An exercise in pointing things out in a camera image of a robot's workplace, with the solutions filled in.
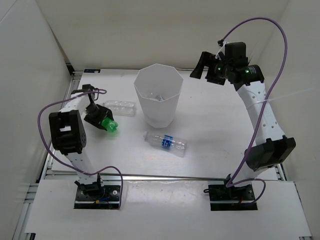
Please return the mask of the crushed green plastic bottle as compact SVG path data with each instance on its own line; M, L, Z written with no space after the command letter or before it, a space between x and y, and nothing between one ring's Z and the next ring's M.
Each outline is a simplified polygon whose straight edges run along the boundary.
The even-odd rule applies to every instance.
M118 123L109 117L106 117L102 122L101 126L104 127L108 132L114 133L118 128Z

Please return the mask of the clear plastic bottle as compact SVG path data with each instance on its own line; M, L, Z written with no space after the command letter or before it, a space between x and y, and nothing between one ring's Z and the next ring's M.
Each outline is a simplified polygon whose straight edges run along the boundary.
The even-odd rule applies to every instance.
M115 116L134 117L136 115L136 103L131 101L107 100L102 104L110 109Z

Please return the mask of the clear bottle green blue label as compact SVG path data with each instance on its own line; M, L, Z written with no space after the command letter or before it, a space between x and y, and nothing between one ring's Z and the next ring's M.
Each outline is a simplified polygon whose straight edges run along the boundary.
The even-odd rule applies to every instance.
M164 97L162 97L160 94L154 91L147 91L142 96L146 99L150 99L158 102L163 102L166 100Z

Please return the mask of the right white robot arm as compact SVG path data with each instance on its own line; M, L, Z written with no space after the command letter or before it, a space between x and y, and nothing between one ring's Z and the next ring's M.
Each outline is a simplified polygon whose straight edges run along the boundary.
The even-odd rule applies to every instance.
M226 197L236 200L242 195L243 186L265 170L283 163L296 147L296 141L287 137L280 127L267 99L262 70L256 64L249 64L244 42L226 43L217 54L202 52L190 77L200 79L205 68L208 68L207 82L224 85L229 81L234 86L254 128L243 160L224 188Z

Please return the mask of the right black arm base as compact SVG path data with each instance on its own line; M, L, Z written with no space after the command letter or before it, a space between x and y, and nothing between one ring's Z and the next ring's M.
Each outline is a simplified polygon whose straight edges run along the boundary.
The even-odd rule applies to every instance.
M209 195L211 211L257 211L258 207L253 201L256 200L252 184L246 183L244 186L226 187L228 176L218 184L213 181L203 190Z

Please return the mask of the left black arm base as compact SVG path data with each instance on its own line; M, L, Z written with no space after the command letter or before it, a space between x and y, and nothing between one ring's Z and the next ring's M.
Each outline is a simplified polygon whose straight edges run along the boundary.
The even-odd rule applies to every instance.
M119 210L121 199L121 186L115 184L100 185L80 184L77 185L73 208L77 210Z

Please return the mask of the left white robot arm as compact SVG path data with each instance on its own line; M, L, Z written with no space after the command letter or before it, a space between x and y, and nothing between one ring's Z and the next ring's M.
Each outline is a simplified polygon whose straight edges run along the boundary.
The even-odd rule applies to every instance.
M87 135L83 121L111 133L118 128L112 110L95 103L99 91L90 84L84 84L81 89L71 93L71 100L60 111L48 116L53 148L69 160L78 174L75 184L93 200L103 198L105 188L85 150Z

